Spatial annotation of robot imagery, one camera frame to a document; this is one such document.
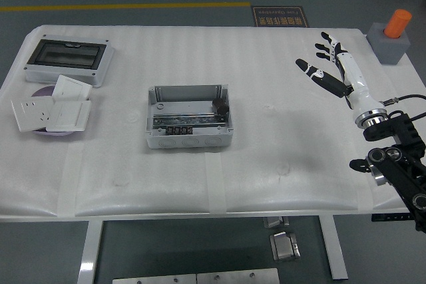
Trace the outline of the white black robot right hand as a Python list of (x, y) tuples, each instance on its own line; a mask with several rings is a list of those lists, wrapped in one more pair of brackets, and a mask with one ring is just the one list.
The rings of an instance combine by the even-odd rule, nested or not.
[(297, 59), (296, 65), (317, 85), (339, 98), (346, 99), (353, 111), (353, 120), (358, 128), (368, 128), (388, 119), (387, 111), (381, 102), (376, 101), (369, 92), (361, 69), (340, 41), (326, 32), (321, 36), (327, 43), (315, 44), (319, 51), (316, 56), (334, 63), (340, 72), (337, 79), (329, 73)]

